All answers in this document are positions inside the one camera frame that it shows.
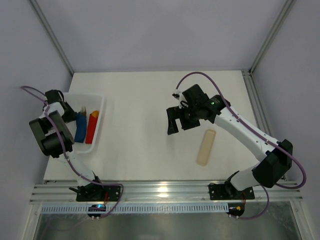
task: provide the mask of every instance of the white wall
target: white wall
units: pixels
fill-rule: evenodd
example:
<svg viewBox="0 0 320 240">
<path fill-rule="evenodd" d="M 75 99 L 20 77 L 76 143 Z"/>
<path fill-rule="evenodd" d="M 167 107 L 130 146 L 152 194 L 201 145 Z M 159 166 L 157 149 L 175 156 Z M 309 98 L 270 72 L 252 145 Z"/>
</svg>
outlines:
<svg viewBox="0 0 320 240">
<path fill-rule="evenodd" d="M 297 1 L 254 73 L 275 136 L 293 143 L 307 183 L 302 188 L 315 220 L 320 216 L 320 1 Z M 294 168 L 294 179 L 301 174 Z"/>
<path fill-rule="evenodd" d="M 29 127 L 42 104 L 19 86 L 67 90 L 71 76 L 27 0 L 1 1 L 0 33 L 0 238 L 14 240 L 48 161 Z"/>
<path fill-rule="evenodd" d="M 75 72 L 248 69 L 285 0 L 38 0 Z"/>
</svg>

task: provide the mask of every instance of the white table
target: white table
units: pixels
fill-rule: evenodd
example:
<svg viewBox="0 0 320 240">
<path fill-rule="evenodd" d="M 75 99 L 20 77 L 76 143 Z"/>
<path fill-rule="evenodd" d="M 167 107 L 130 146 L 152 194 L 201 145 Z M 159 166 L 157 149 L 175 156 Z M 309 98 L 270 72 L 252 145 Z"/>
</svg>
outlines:
<svg viewBox="0 0 320 240">
<path fill-rule="evenodd" d="M 178 105 L 171 95 L 187 71 L 76 73 L 70 93 L 101 93 L 105 109 L 95 149 L 84 163 L 102 180 L 225 180 L 258 161 L 227 131 L 202 120 L 201 126 L 168 136 L 166 109 Z M 254 114 L 241 71 L 206 71 L 223 95 L 248 121 Z M 217 94 L 201 75 L 188 77 L 179 89 L 199 84 Z M 207 129 L 216 137 L 207 166 L 196 164 Z M 44 180 L 72 180 L 56 159 L 49 159 Z"/>
</svg>

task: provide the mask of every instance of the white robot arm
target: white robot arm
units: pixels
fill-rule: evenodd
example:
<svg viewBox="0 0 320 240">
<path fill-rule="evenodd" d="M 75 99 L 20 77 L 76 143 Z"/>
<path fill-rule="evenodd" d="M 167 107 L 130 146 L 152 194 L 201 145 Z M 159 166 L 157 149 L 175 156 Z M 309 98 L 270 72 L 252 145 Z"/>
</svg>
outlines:
<svg viewBox="0 0 320 240">
<path fill-rule="evenodd" d="M 253 126 L 227 102 L 233 113 L 226 107 L 220 95 L 209 98 L 196 84 L 184 92 L 175 91 L 173 96 L 179 100 L 179 106 L 168 108 L 168 135 L 178 132 L 176 119 L 180 119 L 183 130 L 200 126 L 200 119 L 209 120 L 213 124 L 228 131 L 243 143 L 260 162 L 246 170 L 231 175 L 225 182 L 225 190 L 232 199 L 243 190 L 257 185 L 272 188 L 277 181 L 291 168 L 292 160 L 283 152 L 271 145 L 275 144 L 292 154 L 292 144 L 282 142 Z M 240 123 L 245 122 L 250 128 L 264 136 L 263 141 Z"/>
<path fill-rule="evenodd" d="M 69 189 L 77 193 L 77 201 L 79 199 L 81 202 L 82 200 L 104 200 L 106 189 L 100 184 L 99 178 L 83 163 L 80 156 L 73 149 L 75 141 L 66 123 L 74 121 L 76 113 L 64 101 L 61 92 L 50 90 L 45 93 L 45 96 L 47 103 L 43 107 L 42 115 L 29 122 L 40 149 L 44 155 L 52 156 L 61 161 L 74 175 L 78 187 L 77 189 Z"/>
</svg>

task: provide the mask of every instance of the wooden block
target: wooden block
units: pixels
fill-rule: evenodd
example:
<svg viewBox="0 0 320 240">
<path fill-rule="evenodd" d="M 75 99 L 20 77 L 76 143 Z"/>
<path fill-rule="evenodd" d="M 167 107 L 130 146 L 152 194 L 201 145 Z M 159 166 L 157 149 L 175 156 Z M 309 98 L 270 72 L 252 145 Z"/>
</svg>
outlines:
<svg viewBox="0 0 320 240">
<path fill-rule="evenodd" d="M 210 157 L 210 152 L 212 149 L 212 145 L 214 144 L 216 137 L 216 131 L 212 129 L 208 129 L 205 132 L 201 148 L 198 154 L 198 158 L 196 159 L 196 163 L 200 166 L 206 166 Z"/>
</svg>

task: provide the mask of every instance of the white plastic bin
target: white plastic bin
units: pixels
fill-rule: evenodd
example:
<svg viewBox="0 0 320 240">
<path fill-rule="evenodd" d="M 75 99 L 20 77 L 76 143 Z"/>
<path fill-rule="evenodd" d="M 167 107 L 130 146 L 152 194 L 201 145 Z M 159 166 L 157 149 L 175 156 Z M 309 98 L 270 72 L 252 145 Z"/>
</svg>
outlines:
<svg viewBox="0 0 320 240">
<path fill-rule="evenodd" d="M 96 143 L 97 135 L 99 132 L 99 125 L 103 114 L 103 107 L 105 103 L 105 97 L 99 93 L 69 93 L 64 92 L 64 100 L 72 107 L 75 112 L 80 112 L 81 107 L 86 108 L 86 124 L 88 126 L 89 116 L 93 111 L 98 110 L 99 116 L 96 123 L 95 132 L 92 140 L 92 144 L 86 144 L 86 140 L 83 143 L 75 142 L 72 146 L 78 154 L 90 153 Z M 77 125 L 76 121 L 72 121 L 66 124 L 72 136 L 75 137 Z"/>
</svg>

